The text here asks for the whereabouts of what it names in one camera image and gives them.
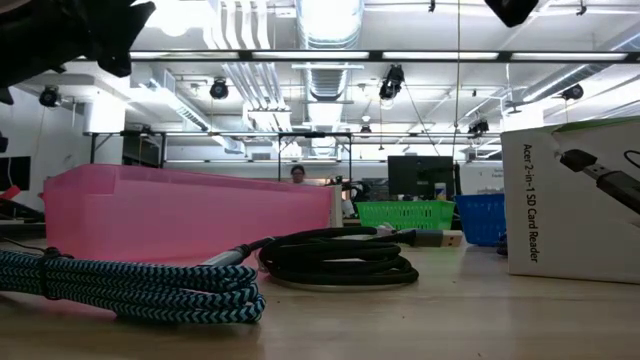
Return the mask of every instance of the table surface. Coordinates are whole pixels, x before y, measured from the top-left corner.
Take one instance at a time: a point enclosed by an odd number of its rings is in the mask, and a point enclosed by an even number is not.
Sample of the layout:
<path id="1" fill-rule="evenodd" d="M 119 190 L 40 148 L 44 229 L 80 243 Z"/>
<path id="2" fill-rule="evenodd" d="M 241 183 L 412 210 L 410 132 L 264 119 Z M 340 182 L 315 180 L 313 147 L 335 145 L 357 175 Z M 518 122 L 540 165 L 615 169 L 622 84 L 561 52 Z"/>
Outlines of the table surface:
<path id="1" fill-rule="evenodd" d="M 394 290 L 317 293 L 262 279 L 257 325 L 145 327 L 109 312 L 0 296 L 0 358 L 638 359 L 640 287 L 509 276 L 476 247 L 405 249 Z"/>

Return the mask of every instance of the blue and black braided cable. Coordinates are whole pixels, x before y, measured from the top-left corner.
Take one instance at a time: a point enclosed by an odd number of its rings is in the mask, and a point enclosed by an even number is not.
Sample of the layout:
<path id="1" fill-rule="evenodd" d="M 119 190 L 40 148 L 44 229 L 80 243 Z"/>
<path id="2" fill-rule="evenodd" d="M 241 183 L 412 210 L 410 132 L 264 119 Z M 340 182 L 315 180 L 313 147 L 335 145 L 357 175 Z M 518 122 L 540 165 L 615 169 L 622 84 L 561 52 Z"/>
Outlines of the blue and black braided cable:
<path id="1" fill-rule="evenodd" d="M 178 267 L 62 256 L 43 263 L 42 258 L 0 251 L 0 291 L 67 299 L 119 316 L 170 323 L 252 323 L 265 307 L 257 273 L 246 266 Z"/>

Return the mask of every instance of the usb card reader image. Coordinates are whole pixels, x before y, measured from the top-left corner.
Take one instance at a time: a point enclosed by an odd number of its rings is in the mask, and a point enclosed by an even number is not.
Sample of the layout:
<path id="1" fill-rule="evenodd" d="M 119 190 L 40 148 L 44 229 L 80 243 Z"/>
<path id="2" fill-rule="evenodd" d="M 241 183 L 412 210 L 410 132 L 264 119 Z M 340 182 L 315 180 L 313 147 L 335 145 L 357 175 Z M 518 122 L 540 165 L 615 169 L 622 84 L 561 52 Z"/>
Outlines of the usb card reader image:
<path id="1" fill-rule="evenodd" d="M 598 158 L 578 149 L 562 154 L 560 162 L 573 172 L 583 172 L 596 181 L 598 189 L 640 214 L 640 181 L 619 170 L 608 169 Z"/>

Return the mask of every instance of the blue plastic basket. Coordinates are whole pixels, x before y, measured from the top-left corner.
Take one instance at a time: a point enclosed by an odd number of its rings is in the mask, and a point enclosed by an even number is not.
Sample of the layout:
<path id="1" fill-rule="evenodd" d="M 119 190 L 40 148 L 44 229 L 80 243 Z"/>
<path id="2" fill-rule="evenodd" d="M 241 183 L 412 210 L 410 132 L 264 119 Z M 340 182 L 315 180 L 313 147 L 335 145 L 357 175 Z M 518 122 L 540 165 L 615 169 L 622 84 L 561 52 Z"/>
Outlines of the blue plastic basket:
<path id="1" fill-rule="evenodd" d="M 462 230 L 469 244 L 496 246 L 507 229 L 504 194 L 456 196 Z"/>

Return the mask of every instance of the person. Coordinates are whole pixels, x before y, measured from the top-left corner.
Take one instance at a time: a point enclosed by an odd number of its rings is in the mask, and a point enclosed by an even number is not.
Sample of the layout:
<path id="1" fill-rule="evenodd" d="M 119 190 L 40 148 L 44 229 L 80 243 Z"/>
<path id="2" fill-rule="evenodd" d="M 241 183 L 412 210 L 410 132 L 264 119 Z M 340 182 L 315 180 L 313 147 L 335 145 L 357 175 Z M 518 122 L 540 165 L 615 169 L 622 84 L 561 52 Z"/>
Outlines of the person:
<path id="1" fill-rule="evenodd" d="M 291 168 L 291 180 L 294 184 L 305 184 L 304 177 L 307 173 L 304 171 L 304 166 L 296 165 Z"/>

